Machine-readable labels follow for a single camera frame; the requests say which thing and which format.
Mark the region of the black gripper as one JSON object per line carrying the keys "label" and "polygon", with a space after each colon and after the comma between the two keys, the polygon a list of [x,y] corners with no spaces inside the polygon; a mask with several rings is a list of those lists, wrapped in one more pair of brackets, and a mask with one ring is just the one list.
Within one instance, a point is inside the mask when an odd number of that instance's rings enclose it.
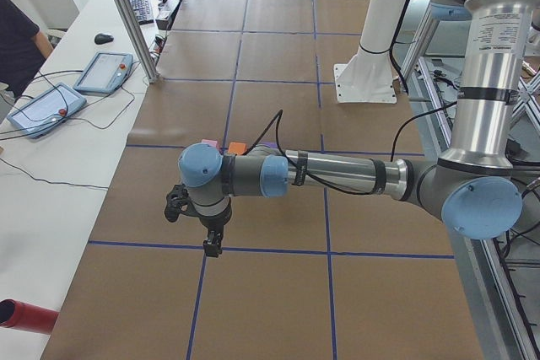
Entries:
{"label": "black gripper", "polygon": [[199,216],[201,224],[208,230],[207,238],[202,243],[206,257],[219,257],[222,254],[224,226],[229,222],[231,217],[232,207],[230,203],[219,214],[213,216]]}

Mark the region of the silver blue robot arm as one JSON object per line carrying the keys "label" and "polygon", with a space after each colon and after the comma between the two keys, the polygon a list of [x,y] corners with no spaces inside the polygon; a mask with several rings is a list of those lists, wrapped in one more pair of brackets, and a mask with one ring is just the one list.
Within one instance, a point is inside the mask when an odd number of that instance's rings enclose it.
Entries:
{"label": "silver blue robot arm", "polygon": [[523,201],[510,179],[506,141],[539,0],[432,0],[432,6],[471,21],[451,144],[435,162],[383,162],[261,144],[243,154],[222,154],[197,143],[179,157],[181,183],[166,198],[165,217],[199,219],[210,257],[221,254],[232,197],[283,196],[292,185],[385,194],[423,208],[469,239],[492,239],[510,230]]}

